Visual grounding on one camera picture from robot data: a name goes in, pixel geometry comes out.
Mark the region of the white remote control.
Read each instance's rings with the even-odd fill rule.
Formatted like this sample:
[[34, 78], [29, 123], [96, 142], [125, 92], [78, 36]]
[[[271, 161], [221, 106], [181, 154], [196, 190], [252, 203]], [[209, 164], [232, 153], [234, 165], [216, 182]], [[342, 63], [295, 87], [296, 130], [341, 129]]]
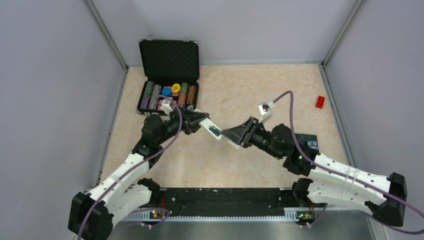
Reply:
[[210, 116], [205, 117], [203, 120], [198, 122], [196, 127], [205, 129], [209, 134], [211, 134], [217, 141], [220, 141], [224, 138], [221, 128], [219, 128], [210, 118]]

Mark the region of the green battery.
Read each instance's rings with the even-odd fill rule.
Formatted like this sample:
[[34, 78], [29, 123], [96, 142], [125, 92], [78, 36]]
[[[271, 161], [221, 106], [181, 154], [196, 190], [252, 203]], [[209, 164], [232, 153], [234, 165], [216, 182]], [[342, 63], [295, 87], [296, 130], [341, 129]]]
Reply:
[[217, 128], [217, 127], [215, 127], [215, 126], [211, 126], [211, 129], [216, 133], [216, 134], [218, 134], [218, 135], [221, 135], [222, 133], [221, 133], [221, 130], [219, 129], [219, 128]]

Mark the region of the white battery cover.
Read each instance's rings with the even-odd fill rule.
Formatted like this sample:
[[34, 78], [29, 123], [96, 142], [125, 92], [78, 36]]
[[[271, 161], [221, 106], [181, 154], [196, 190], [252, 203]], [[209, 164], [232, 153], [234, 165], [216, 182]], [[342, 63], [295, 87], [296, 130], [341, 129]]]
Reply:
[[237, 145], [236, 143], [234, 143], [232, 140], [228, 140], [227, 141], [232, 147], [234, 147], [236, 150], [238, 150], [240, 148], [239, 145]]

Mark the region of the purple battery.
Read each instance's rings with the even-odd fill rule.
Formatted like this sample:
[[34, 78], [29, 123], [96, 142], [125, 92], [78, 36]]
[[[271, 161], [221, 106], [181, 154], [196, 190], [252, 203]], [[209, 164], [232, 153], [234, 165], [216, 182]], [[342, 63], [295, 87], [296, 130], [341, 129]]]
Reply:
[[219, 138], [220, 137], [220, 135], [218, 135], [218, 134], [216, 134], [212, 129], [211, 129], [211, 127], [209, 128], [209, 130], [217, 137], [217, 138]]

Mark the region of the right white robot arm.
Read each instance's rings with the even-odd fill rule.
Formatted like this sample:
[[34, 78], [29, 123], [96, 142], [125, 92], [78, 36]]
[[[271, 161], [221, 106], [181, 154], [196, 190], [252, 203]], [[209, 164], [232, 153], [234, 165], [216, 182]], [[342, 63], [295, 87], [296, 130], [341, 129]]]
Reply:
[[222, 134], [243, 148], [255, 146], [276, 159], [285, 158], [283, 167], [302, 176], [292, 186], [297, 205], [340, 205], [360, 210], [392, 227], [404, 225], [406, 206], [389, 197], [406, 200], [407, 185], [402, 174], [372, 174], [340, 163], [316, 149], [300, 146], [288, 126], [279, 124], [268, 131], [254, 117], [224, 129]]

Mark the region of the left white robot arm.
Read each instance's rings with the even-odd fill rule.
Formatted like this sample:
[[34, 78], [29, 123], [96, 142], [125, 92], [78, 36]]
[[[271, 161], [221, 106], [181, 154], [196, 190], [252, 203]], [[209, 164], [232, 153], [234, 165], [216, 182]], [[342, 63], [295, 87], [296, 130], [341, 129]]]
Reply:
[[164, 142], [172, 144], [180, 133], [197, 132], [200, 123], [209, 117], [209, 113], [184, 108], [170, 112], [168, 120], [155, 114], [147, 116], [141, 138], [123, 163], [98, 186], [73, 197], [67, 228], [80, 239], [106, 240], [115, 226], [137, 208], [156, 206], [161, 198], [157, 183], [144, 178], [131, 185], [160, 159]]

